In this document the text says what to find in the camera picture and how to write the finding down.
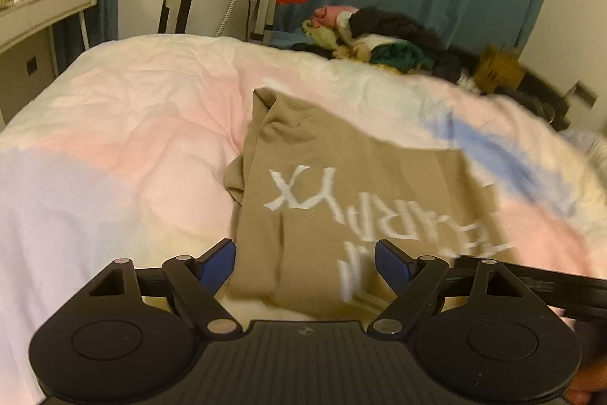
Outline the tan t-shirt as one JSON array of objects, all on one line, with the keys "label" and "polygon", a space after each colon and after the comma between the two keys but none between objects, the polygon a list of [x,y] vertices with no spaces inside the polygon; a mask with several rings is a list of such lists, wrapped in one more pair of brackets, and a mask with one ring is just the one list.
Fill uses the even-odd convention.
[{"label": "tan t-shirt", "polygon": [[231,296],[365,320],[393,299],[374,267],[380,240],[414,258],[516,258],[495,190],[461,151],[401,148],[268,88],[252,103],[242,153],[224,175],[237,246]]}]

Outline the pile of dark clothes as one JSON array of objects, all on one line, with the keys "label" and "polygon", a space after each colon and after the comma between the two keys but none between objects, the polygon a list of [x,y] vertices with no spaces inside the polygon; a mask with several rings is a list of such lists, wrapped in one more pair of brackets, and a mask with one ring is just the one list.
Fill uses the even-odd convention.
[{"label": "pile of dark clothes", "polygon": [[396,74],[426,74],[456,83],[480,58],[447,45],[438,33],[405,14],[374,7],[323,6],[302,23],[306,41],[289,48],[327,60],[360,61]]}]

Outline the pastel tie-dye duvet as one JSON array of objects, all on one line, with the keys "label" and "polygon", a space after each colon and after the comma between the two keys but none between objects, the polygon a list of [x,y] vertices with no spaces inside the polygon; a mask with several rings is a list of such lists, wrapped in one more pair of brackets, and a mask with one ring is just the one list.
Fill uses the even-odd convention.
[{"label": "pastel tie-dye duvet", "polygon": [[513,100],[230,38],[152,35],[85,52],[1,134],[1,400],[41,399],[31,336],[116,257],[158,265],[227,234],[222,184],[270,87],[405,148],[459,148],[523,262],[605,276],[606,190]]}]

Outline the black bedside seat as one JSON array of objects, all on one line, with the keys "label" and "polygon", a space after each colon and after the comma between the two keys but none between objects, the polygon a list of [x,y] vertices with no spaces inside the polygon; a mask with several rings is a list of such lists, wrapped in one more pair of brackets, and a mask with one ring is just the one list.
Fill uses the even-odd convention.
[{"label": "black bedside seat", "polygon": [[569,104],[562,93],[559,93],[545,79],[528,71],[517,90],[532,100],[535,113],[542,117],[557,132],[569,128],[567,117]]}]

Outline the brown paper bag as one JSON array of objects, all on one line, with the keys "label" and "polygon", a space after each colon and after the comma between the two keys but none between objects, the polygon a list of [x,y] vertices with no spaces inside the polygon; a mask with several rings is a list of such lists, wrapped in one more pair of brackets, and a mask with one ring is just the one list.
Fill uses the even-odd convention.
[{"label": "brown paper bag", "polygon": [[498,87],[516,90],[526,75],[515,49],[484,47],[475,68],[473,80],[483,93],[494,93]]}]

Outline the white dresser desk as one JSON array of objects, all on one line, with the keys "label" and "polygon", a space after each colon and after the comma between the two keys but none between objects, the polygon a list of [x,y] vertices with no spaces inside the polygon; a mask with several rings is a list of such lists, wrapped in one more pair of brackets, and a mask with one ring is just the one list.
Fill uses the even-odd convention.
[{"label": "white dresser desk", "polygon": [[84,12],[97,0],[23,0],[1,9],[1,123],[8,123],[60,74],[53,26],[72,16],[90,49]]}]

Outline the wall power socket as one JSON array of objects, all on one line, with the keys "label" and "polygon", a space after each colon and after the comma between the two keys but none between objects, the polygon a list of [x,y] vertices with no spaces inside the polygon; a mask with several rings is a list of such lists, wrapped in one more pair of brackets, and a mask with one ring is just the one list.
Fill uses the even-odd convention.
[{"label": "wall power socket", "polygon": [[598,95],[589,86],[585,85],[581,81],[577,81],[577,83],[574,83],[569,88],[566,93],[566,97],[569,98],[569,96],[571,96],[571,98],[575,96],[590,109],[594,107],[594,104],[598,100]]}]

